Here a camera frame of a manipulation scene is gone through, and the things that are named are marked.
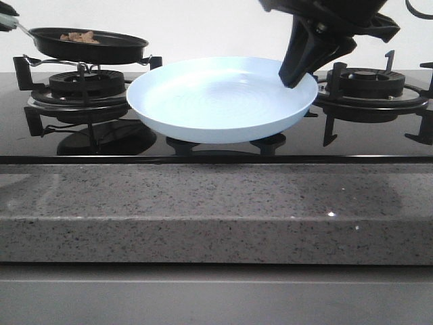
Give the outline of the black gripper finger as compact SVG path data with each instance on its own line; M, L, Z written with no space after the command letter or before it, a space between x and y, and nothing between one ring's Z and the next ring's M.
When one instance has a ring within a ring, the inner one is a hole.
M19 16L19 13L9 4L0 2L0 13L7 16Z

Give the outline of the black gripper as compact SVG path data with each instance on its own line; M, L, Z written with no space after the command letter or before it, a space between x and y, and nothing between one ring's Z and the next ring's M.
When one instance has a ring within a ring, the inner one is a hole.
M353 52L352 37L334 39L319 32L311 22L322 24L335 35L369 35L389 42L399 25L379 11L385 1L261 1L267 12L277 10L292 14L292 34L279 70L285 87L294 88L307 73Z

